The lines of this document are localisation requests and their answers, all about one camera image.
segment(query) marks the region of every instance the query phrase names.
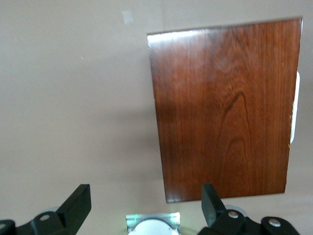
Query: brown wood veneer sample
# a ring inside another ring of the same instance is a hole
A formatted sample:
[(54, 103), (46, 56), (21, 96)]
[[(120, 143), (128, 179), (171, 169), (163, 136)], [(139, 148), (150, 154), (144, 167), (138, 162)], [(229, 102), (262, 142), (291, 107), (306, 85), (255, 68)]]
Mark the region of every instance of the brown wood veneer sample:
[(301, 24), (148, 35), (167, 202), (285, 191)]

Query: beige wall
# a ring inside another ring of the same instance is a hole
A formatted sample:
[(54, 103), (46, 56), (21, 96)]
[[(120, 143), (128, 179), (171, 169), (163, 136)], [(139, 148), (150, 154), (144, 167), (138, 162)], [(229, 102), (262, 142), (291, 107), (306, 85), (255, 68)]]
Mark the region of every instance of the beige wall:
[(200, 202), (165, 203), (146, 33), (299, 15), (286, 193), (224, 202), (311, 234), (312, 0), (0, 0), (0, 219), (21, 225), (89, 183), (93, 207), (78, 234), (124, 235), (126, 214), (180, 212), (183, 235), (195, 235)]

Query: black clamp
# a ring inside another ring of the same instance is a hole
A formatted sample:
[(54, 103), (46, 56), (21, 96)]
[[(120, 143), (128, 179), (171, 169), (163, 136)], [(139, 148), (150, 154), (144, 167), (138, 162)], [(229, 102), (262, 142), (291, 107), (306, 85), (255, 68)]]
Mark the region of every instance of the black clamp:
[(208, 227), (198, 235), (299, 235), (286, 220), (264, 217), (260, 224), (239, 211), (227, 210), (211, 184), (203, 184), (201, 207)]
[(90, 186), (80, 185), (56, 212), (41, 213), (19, 227), (0, 220), (0, 235), (75, 235), (90, 210)]

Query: wood grain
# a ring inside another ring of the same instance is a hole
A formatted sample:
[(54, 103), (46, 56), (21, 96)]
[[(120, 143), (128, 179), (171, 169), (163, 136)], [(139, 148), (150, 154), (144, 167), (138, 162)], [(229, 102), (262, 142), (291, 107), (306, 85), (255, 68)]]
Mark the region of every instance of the wood grain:
[(301, 22), (148, 35), (167, 202), (285, 191)]

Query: silver bolt head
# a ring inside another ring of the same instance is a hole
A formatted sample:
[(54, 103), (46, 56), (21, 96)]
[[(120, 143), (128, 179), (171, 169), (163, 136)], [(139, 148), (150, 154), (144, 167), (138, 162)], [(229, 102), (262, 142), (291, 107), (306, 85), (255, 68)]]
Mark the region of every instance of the silver bolt head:
[(239, 217), (239, 215), (235, 211), (228, 212), (228, 216), (233, 219), (237, 219)]
[(280, 222), (277, 219), (270, 219), (268, 222), (271, 226), (274, 226), (274, 227), (280, 227), (281, 226)]
[(50, 215), (45, 214), (45, 215), (41, 216), (41, 217), (39, 218), (39, 220), (40, 220), (40, 221), (45, 221), (45, 220), (47, 220), (47, 219), (49, 219), (49, 218), (50, 218)]

